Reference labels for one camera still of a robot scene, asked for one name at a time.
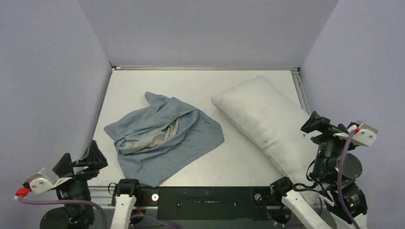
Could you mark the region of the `cream white pillow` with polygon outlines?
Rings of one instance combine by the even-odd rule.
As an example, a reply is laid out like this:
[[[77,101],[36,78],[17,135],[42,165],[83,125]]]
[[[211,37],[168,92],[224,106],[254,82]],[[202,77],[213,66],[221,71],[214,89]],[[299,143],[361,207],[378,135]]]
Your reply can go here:
[[[309,115],[267,78],[242,82],[212,97],[211,102],[268,155],[282,176],[294,184],[313,185],[306,172],[318,147],[312,135],[301,131]]]

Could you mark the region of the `patchwork and blue pillowcase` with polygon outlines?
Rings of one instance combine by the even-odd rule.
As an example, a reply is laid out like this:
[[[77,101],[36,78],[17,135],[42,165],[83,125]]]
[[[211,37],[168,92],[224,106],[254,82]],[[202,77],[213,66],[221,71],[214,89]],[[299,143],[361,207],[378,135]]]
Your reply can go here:
[[[145,93],[148,107],[104,127],[125,178],[157,187],[224,142],[221,125],[175,97]]]

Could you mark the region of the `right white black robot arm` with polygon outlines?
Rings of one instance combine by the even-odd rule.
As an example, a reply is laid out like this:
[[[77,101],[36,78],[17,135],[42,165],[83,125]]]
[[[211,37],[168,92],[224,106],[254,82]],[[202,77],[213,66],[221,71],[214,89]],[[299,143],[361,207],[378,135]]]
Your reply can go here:
[[[334,126],[326,117],[312,112],[301,131],[320,134],[311,137],[318,146],[317,155],[306,172],[311,186],[293,183],[283,177],[270,186],[269,200],[287,208],[307,229],[329,229],[330,225],[309,205],[302,194],[318,194],[339,229],[365,229],[367,203],[363,191],[355,183],[362,174],[360,160],[350,150],[358,146],[370,147],[376,140],[377,129],[363,121],[348,126]]]

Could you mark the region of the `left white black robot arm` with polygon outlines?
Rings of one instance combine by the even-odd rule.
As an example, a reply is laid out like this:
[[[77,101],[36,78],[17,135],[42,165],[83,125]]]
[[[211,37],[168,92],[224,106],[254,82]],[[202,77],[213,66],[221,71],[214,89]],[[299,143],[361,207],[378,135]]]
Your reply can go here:
[[[60,205],[46,212],[40,221],[42,229],[87,229],[95,222],[95,210],[98,210],[103,228],[107,228],[107,215],[104,209],[92,201],[88,181],[97,177],[100,170],[107,167],[106,157],[92,140],[80,159],[73,161],[65,153],[52,171],[59,177],[59,183],[53,187],[57,200],[48,205]],[[141,184],[137,179],[121,179],[115,185],[115,213],[111,227],[127,229],[134,205],[142,200]]]

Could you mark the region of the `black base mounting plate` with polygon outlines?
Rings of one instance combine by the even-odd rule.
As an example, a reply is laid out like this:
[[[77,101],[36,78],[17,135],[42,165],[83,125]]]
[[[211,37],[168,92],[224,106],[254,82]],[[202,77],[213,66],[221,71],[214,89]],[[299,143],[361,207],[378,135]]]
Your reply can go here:
[[[143,187],[135,213],[157,208],[159,220],[267,220],[287,223],[291,210],[270,187]]]

